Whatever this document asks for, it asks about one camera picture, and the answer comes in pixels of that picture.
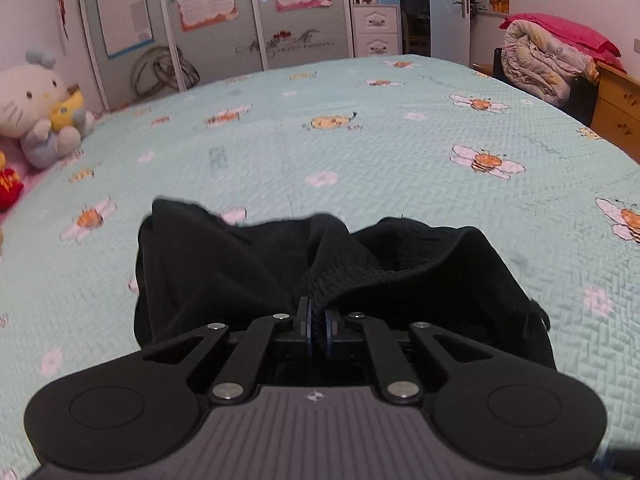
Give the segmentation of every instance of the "black cloth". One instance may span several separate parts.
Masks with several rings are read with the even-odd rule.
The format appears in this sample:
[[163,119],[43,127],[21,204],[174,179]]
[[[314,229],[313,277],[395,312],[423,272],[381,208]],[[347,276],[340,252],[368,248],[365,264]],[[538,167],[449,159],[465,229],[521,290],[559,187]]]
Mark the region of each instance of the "black cloth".
[[473,227],[385,218],[350,234],[327,214],[238,227],[198,205],[156,199],[138,244],[140,346],[210,322],[244,330],[257,317],[295,314],[308,296],[318,342],[331,306],[398,330],[428,321],[555,367],[546,313]]

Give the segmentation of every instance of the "white drawer cabinet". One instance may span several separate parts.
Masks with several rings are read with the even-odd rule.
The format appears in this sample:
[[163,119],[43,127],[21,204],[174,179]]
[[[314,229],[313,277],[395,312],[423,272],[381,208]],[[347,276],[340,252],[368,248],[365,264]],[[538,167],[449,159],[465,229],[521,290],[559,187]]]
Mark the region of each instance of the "white drawer cabinet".
[[400,54],[398,6],[356,5],[351,9],[356,57]]

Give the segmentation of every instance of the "plush toy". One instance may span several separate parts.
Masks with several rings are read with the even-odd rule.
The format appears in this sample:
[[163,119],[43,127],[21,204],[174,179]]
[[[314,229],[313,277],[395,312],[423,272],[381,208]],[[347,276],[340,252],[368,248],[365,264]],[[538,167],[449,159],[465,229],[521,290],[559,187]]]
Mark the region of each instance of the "plush toy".
[[24,184],[20,182],[18,174],[14,170],[6,168],[6,158],[0,152],[0,213],[9,209],[18,202]]
[[19,139],[29,163],[44,170],[77,149],[95,120],[91,112],[76,106],[81,95],[71,99],[70,117],[62,112],[69,94],[53,71],[53,56],[27,52],[26,58],[28,64],[0,72],[0,135]]

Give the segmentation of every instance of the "gray ribbed panel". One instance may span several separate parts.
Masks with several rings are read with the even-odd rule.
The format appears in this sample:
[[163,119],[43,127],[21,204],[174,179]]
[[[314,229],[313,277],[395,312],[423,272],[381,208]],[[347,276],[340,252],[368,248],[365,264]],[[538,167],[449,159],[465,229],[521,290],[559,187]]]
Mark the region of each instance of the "gray ribbed panel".
[[584,469],[546,476],[489,470],[444,446],[415,408],[370,388],[265,387],[214,410],[186,446],[140,470],[87,475],[56,468],[33,480],[596,480]]

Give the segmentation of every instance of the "wooden drawer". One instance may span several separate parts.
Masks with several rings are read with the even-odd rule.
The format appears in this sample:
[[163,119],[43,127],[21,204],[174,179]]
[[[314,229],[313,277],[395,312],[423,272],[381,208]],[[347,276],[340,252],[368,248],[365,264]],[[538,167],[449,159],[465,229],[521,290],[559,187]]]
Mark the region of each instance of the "wooden drawer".
[[398,10],[395,6],[353,6],[353,28],[361,34],[397,34]]
[[397,34],[363,34],[356,38],[356,56],[391,56],[398,54]]
[[640,121],[598,99],[591,128],[640,164]]
[[640,87],[610,70],[600,70],[598,96],[640,121]]

